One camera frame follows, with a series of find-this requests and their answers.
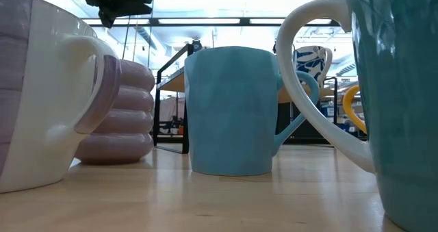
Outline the pink ribbed mug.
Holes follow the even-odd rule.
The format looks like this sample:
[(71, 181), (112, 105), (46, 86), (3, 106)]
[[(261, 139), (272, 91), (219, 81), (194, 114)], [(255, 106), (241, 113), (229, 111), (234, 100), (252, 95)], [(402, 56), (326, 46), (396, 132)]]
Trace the pink ribbed mug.
[(143, 64), (121, 60), (121, 84), (111, 110), (83, 140), (75, 158), (84, 164), (114, 165), (140, 161), (151, 152), (155, 78)]

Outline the purple striped white mug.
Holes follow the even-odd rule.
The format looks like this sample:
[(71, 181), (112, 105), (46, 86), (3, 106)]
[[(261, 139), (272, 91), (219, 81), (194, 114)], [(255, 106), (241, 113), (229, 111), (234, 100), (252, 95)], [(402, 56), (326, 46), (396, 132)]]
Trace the purple striped white mug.
[(0, 0), (0, 193), (61, 181), (111, 109), (120, 60), (43, 0)]

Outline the light blue faceted mug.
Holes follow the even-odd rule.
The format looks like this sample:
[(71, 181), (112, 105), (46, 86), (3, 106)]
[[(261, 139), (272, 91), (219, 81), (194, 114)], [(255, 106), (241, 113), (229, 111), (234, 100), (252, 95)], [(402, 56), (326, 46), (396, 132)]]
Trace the light blue faceted mug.
[(203, 49), (185, 59), (184, 79), (194, 172), (268, 173), (282, 143), (305, 121), (299, 114), (276, 132), (283, 80), (271, 52), (239, 46)]

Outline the blue white patterned mug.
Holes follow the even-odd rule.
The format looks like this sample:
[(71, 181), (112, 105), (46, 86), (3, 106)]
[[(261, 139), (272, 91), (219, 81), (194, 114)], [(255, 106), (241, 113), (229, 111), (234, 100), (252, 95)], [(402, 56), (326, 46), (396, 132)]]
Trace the blue white patterned mug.
[(333, 61), (333, 52), (326, 47), (306, 46), (293, 52), (296, 70), (308, 73), (323, 86)]

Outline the yellow mug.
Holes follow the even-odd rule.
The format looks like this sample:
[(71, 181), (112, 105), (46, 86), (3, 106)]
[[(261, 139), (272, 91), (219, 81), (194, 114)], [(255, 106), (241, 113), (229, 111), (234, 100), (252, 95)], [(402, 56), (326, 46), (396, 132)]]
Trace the yellow mug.
[(367, 133), (365, 123), (355, 114), (352, 108), (352, 100), (354, 99), (356, 93), (359, 92), (359, 90), (360, 90), (359, 85), (354, 85), (351, 88), (349, 88), (343, 97), (342, 105), (347, 117), (351, 119), (354, 125), (357, 126), (360, 130), (362, 130), (362, 132)]

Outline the teal mug white handle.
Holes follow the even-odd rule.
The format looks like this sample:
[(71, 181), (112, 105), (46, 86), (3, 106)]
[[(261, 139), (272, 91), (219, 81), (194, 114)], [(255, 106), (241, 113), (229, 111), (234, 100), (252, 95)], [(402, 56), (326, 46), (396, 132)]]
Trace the teal mug white handle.
[[(327, 120), (299, 82), (292, 44), (317, 18), (352, 35), (367, 140)], [(408, 232), (438, 232), (438, 0), (311, 1), (283, 21), (276, 56), (304, 117), (376, 176), (387, 217)]]

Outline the grey draped cloth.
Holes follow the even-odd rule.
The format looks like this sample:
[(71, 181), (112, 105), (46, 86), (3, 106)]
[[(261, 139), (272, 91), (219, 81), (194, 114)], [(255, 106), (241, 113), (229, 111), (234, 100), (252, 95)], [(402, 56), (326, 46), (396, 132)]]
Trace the grey draped cloth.
[(185, 113), (185, 99), (175, 96), (167, 97), (160, 101), (159, 120), (171, 121), (174, 116), (183, 118)]

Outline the black overhead frame beam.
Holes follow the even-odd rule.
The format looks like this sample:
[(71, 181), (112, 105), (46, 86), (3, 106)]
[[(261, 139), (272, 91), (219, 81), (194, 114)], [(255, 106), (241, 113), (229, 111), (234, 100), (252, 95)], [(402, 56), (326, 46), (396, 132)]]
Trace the black overhead frame beam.
[(113, 26), (141, 25), (146, 27), (279, 27), (284, 18), (219, 17), (219, 18), (117, 18)]

